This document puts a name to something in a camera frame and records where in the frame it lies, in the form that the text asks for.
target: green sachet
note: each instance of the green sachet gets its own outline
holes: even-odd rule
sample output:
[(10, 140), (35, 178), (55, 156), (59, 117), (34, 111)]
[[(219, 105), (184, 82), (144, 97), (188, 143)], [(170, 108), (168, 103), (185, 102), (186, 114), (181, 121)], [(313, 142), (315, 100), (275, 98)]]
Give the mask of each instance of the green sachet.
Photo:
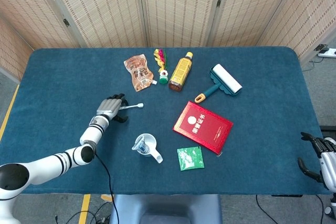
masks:
[(204, 168), (202, 151), (199, 146), (177, 149), (181, 170)]

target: lint roller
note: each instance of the lint roller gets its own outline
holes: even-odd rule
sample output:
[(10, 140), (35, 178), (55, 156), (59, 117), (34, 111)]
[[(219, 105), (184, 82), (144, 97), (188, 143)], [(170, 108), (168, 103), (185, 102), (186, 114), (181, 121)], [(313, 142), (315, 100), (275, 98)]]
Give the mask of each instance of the lint roller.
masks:
[(240, 85), (238, 81), (236, 81), (235, 78), (233, 78), (231, 74), (222, 67), (221, 64), (217, 64), (210, 70), (210, 77), (213, 79), (215, 85), (199, 94), (195, 98), (196, 103), (204, 101), (217, 89), (223, 90), (226, 94), (236, 95), (242, 88), (242, 85)]

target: electrical cord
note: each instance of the electrical cord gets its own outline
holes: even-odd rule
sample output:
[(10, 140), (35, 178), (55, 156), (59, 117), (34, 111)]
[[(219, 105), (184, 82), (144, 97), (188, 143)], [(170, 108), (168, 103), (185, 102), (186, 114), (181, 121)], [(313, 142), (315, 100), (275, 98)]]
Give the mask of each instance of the electrical cord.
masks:
[(106, 218), (103, 218), (97, 222), (97, 224), (108, 224), (110, 221), (111, 215), (108, 215)]
[(314, 62), (314, 63), (321, 63), (321, 62), (323, 62), (323, 60), (324, 60), (324, 57), (322, 57), (322, 60), (320, 60), (320, 61), (313, 61), (313, 60), (311, 60), (311, 62)]
[[(97, 218), (96, 218), (96, 216), (95, 216), (92, 212), (86, 210), (86, 211), (79, 211), (79, 212), (75, 213), (74, 215), (71, 216), (70, 219), (68, 219), (68, 221), (67, 221), (65, 224), (69, 224), (69, 222), (70, 222), (76, 215), (79, 215), (79, 214), (81, 214), (82, 212), (88, 212), (88, 213), (92, 214), (93, 217), (94, 217), (94, 219), (95, 219), (95, 221), (96, 221), (96, 223), (97, 223)], [(58, 224), (58, 216), (57, 216), (57, 215), (55, 216), (55, 222), (56, 222), (56, 224)]]
[(257, 205), (258, 205), (258, 207), (272, 220), (272, 221), (274, 221), (274, 223), (275, 224), (279, 224), (279, 223), (277, 223), (268, 213), (266, 213), (266, 211), (265, 210), (263, 210), (262, 208), (261, 208), (261, 206), (259, 205), (259, 202), (258, 202), (258, 195), (256, 194), (256, 202), (257, 202)]
[(106, 165), (104, 164), (104, 162), (100, 159), (100, 157), (97, 155), (96, 153), (96, 157), (97, 159), (99, 160), (99, 162), (102, 164), (102, 166), (105, 168), (106, 172), (107, 172), (107, 175), (109, 176), (109, 188), (110, 188), (110, 194), (111, 194), (111, 197), (112, 197), (112, 203), (113, 203), (113, 207), (116, 211), (116, 214), (117, 214), (117, 220), (118, 220), (118, 224), (119, 224), (119, 214), (118, 214), (118, 211), (117, 211), (117, 207), (115, 206), (115, 203), (114, 203), (114, 197), (113, 197), (113, 190), (112, 190), (112, 186), (111, 186), (111, 174), (108, 170), (108, 168), (106, 167)]
[(319, 198), (319, 200), (321, 202), (321, 205), (322, 205), (322, 215), (321, 215), (321, 221), (320, 221), (320, 224), (322, 224), (322, 222), (323, 222), (323, 216), (324, 216), (324, 205), (323, 205), (322, 199), (317, 194), (315, 194), (315, 196)]
[(102, 209), (102, 207), (105, 206), (106, 204), (109, 204), (109, 202), (105, 202), (103, 205), (101, 205), (101, 206), (98, 208), (98, 210), (94, 213), (94, 216), (96, 216), (97, 213), (99, 212), (99, 210)]
[(321, 63), (321, 62), (323, 62), (323, 60), (324, 60), (324, 57), (322, 57), (322, 60), (320, 60), (320, 61), (313, 61), (313, 60), (310, 60), (309, 62), (313, 63), (312, 67), (309, 68), (309, 69), (303, 70), (302, 72), (306, 72), (306, 71), (310, 71), (310, 70), (312, 70), (312, 69), (315, 67), (315, 63)]

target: snack pouch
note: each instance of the snack pouch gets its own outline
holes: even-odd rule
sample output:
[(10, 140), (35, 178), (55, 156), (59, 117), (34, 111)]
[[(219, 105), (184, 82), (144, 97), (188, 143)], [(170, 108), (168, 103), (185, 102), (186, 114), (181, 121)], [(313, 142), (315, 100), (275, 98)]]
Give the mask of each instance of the snack pouch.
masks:
[(204, 168), (202, 151), (199, 146), (177, 149), (180, 170)]
[(151, 85), (154, 75), (147, 67), (147, 60), (144, 54), (129, 58), (124, 61), (124, 65), (132, 76), (132, 83), (136, 92)]

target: red booklet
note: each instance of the red booklet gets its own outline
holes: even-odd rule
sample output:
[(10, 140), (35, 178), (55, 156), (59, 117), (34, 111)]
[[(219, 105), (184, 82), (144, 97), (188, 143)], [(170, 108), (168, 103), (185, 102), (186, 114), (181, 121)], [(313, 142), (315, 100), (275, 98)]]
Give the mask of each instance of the red booklet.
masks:
[(220, 154), (233, 123), (188, 102), (173, 130)]

